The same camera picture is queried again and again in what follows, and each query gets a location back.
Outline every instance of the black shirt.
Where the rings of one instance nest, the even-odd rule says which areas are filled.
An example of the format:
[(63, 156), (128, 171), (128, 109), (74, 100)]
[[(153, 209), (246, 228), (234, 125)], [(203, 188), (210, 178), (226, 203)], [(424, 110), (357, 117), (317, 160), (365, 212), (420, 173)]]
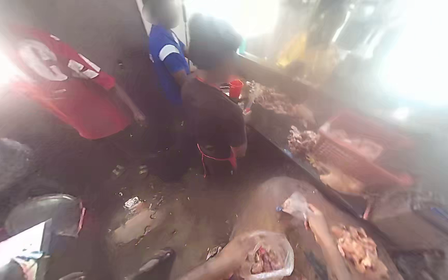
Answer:
[(243, 113), (219, 89), (190, 79), (181, 90), (189, 128), (202, 151), (211, 157), (228, 158), (230, 147), (246, 142)]

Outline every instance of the apron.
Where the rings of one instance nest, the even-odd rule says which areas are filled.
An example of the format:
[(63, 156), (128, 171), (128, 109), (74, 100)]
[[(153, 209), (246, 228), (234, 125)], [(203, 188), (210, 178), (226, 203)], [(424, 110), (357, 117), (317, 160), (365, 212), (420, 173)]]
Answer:
[(214, 160), (218, 160), (220, 162), (228, 161), (231, 164), (231, 166), (233, 167), (234, 171), (236, 171), (238, 169), (238, 163), (236, 161), (236, 156), (234, 155), (233, 149), (231, 149), (231, 156), (229, 158), (215, 158), (215, 157), (211, 157), (211, 156), (208, 156), (205, 153), (203, 153), (202, 149), (200, 149), (199, 144), (197, 144), (197, 146), (198, 146), (198, 150), (202, 154), (203, 178), (207, 178), (207, 168), (205, 167), (205, 162), (204, 162), (205, 157), (208, 157), (208, 158), (211, 158)]

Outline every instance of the raw meat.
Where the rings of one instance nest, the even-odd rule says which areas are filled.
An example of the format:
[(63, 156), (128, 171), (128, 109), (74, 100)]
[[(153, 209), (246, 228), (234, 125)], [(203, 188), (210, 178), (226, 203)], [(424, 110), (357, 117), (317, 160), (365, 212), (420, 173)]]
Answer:
[(265, 88), (255, 101), (266, 110), (272, 110), (276, 114), (287, 115), (299, 120), (306, 128), (309, 123), (316, 123), (314, 114), (305, 105), (293, 105), (288, 96), (277, 93), (274, 89)]
[(341, 255), (354, 264), (358, 272), (371, 274), (378, 279), (388, 278), (388, 269), (378, 258), (376, 243), (364, 229), (340, 225), (333, 226), (331, 231), (338, 239)]
[(295, 126), (291, 126), (288, 136), (288, 146), (292, 153), (307, 157), (307, 154), (314, 148), (319, 140), (319, 134), (311, 130), (299, 131)]
[(263, 246), (260, 246), (253, 255), (253, 264), (250, 272), (252, 274), (260, 274), (282, 268), (283, 263), (278, 254), (272, 249), (265, 249)]

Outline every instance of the blue shirt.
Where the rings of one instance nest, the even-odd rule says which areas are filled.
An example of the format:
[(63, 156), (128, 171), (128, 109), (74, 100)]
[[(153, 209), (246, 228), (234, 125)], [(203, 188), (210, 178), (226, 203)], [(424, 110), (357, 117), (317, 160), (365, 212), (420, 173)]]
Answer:
[(184, 70), (190, 74), (190, 66), (184, 57), (184, 43), (176, 34), (159, 25), (153, 25), (150, 32), (150, 59), (155, 65), (158, 82), (165, 98), (174, 105), (181, 105), (181, 87), (172, 76)]

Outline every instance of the crate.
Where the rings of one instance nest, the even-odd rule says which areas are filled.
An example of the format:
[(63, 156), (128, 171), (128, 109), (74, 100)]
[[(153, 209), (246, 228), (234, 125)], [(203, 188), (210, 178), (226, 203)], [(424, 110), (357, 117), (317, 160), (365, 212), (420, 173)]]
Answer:
[(381, 145), (383, 151), (378, 158), (386, 152), (408, 149), (412, 145), (411, 141), (396, 128), (351, 112), (343, 112), (319, 128), (320, 139), (312, 153), (316, 160), (339, 168), (366, 186), (408, 187), (413, 184), (413, 179), (408, 174), (391, 173), (378, 164), (378, 158), (370, 160), (361, 155), (351, 144), (331, 135), (330, 131), (336, 129), (344, 130), (349, 135), (370, 139)]

